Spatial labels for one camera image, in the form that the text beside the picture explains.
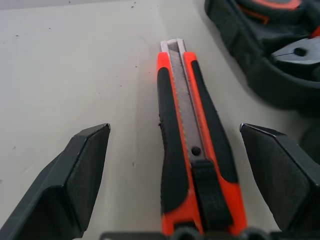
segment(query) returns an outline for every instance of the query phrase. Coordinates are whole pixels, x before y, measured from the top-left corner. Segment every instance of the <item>black tool tray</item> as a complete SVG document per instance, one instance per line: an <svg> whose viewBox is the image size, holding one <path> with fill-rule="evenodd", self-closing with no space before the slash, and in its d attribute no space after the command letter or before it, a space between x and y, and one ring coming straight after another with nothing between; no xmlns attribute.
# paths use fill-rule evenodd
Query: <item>black tool tray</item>
<svg viewBox="0 0 320 240"><path fill-rule="evenodd" d="M320 67L310 76L294 76L273 64L271 54L308 38L320 26L320 0L305 4L292 23L262 23L242 12L235 0L206 0L205 12L219 29L250 88L282 109L320 113Z"/></svg>

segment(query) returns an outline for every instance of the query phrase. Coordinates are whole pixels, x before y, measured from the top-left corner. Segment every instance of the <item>rubber grip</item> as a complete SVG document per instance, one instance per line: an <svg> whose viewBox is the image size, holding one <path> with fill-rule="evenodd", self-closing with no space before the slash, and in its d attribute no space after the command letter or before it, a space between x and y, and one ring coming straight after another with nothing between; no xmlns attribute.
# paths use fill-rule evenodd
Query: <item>rubber grip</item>
<svg viewBox="0 0 320 240"><path fill-rule="evenodd" d="M214 164L218 182L233 219L228 231L238 234L247 227L247 220L232 150L205 86L196 55L193 52L185 52L184 62L205 153Z"/></svg>
<svg viewBox="0 0 320 240"><path fill-rule="evenodd" d="M164 146L161 178L162 233L194 226L203 233L169 55L158 55L158 104Z"/></svg>

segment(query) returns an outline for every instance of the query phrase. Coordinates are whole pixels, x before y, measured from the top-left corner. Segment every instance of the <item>white table surface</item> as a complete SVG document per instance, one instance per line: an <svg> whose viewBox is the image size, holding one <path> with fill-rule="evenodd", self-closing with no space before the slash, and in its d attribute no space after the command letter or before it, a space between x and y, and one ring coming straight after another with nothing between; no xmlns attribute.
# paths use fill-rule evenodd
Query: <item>white table surface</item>
<svg viewBox="0 0 320 240"><path fill-rule="evenodd" d="M0 2L0 227L74 134L110 123L101 187L83 239L161 230L157 54L160 41L182 38L197 54L232 146L248 222L277 229L239 125L273 128L298 141L312 120L275 109L248 88L204 1L70 1Z"/></svg>

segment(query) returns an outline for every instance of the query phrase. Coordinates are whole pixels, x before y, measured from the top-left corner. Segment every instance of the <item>box cutter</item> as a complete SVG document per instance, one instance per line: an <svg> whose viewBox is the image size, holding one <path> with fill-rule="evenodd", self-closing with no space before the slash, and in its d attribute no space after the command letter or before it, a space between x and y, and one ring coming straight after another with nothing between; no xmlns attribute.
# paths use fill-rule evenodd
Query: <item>box cutter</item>
<svg viewBox="0 0 320 240"><path fill-rule="evenodd" d="M157 70L163 234L240 233L247 221L232 151L196 55L182 39L162 41Z"/></svg>

